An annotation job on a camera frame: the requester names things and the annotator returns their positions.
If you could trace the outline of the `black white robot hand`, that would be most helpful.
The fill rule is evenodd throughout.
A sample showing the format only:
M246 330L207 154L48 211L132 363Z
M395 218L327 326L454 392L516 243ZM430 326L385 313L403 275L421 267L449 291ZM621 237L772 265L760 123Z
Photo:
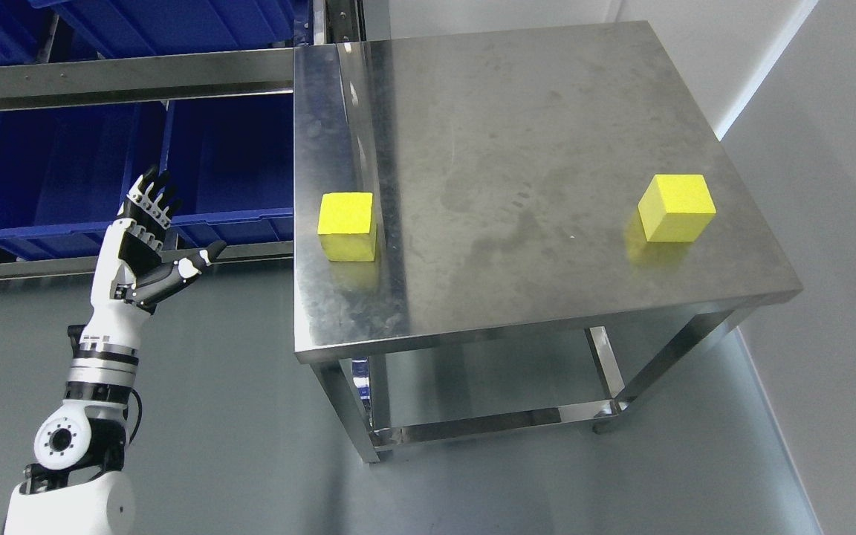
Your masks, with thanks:
M95 311L121 305L153 313L210 271L227 243L212 241L177 260L164 261L163 241L181 201L169 172L152 165L129 187L106 228L91 285Z

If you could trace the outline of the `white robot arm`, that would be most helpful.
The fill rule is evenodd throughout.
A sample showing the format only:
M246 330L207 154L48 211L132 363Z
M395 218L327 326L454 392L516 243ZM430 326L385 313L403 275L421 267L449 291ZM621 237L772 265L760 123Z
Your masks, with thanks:
M129 534L136 501L123 472L132 438L126 410L149 312L125 300L94 299L74 335L61 406L34 436L34 461L11 492L6 534Z

